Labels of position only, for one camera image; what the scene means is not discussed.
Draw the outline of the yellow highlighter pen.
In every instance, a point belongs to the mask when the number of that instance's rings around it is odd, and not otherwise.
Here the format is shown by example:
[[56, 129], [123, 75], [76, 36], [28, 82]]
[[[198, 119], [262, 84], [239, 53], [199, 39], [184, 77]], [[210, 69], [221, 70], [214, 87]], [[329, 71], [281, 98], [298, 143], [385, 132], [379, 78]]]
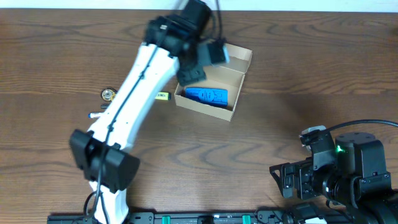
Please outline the yellow highlighter pen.
[[160, 91], [158, 94], [155, 96], [156, 100], [164, 100], [164, 101], [170, 101], [171, 100], [171, 93], [169, 92], [164, 92]]

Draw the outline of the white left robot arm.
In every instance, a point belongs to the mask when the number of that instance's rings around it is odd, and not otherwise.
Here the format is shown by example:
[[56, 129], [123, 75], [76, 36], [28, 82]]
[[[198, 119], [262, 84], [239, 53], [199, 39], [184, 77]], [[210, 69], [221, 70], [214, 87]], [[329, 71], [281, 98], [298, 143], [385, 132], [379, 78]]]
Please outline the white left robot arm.
[[149, 22], [135, 62], [105, 112], [87, 131], [75, 130], [69, 144], [76, 165], [93, 191], [86, 219], [123, 223], [129, 213], [126, 189], [140, 160], [129, 154], [155, 96], [172, 77], [181, 85], [206, 78], [200, 63], [201, 35], [212, 15], [203, 1], [189, 1], [178, 14]]

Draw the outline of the brown cardboard box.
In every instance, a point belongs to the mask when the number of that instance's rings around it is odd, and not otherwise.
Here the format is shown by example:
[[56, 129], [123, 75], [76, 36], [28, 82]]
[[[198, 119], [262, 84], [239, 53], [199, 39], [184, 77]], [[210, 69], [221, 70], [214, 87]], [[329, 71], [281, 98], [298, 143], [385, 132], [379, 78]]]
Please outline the brown cardboard box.
[[[174, 92], [177, 106], [226, 121], [232, 120], [246, 72], [251, 64], [252, 50], [231, 44], [226, 44], [226, 48], [229, 53], [229, 62], [215, 67], [205, 67], [206, 80], [187, 86], [177, 85]], [[227, 90], [227, 105], [217, 107], [190, 100], [185, 96], [185, 90], [191, 87]]]

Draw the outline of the blue whiteboard duster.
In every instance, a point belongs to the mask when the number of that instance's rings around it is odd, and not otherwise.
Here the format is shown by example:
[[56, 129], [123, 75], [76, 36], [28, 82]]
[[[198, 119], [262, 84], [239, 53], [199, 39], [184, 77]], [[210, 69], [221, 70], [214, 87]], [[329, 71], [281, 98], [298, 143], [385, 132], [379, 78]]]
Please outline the blue whiteboard duster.
[[185, 97], [206, 105], [226, 107], [228, 91], [216, 88], [190, 87], [185, 90]]

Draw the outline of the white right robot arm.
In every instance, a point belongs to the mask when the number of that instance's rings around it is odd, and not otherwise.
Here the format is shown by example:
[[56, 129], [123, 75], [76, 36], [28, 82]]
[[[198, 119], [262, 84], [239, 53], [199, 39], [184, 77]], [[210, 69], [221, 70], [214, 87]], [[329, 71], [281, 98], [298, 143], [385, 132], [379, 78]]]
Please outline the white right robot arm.
[[300, 140], [310, 157], [269, 168], [283, 197], [323, 196], [345, 206], [353, 223], [397, 223], [397, 191], [380, 140], [369, 133], [333, 138], [315, 131]]

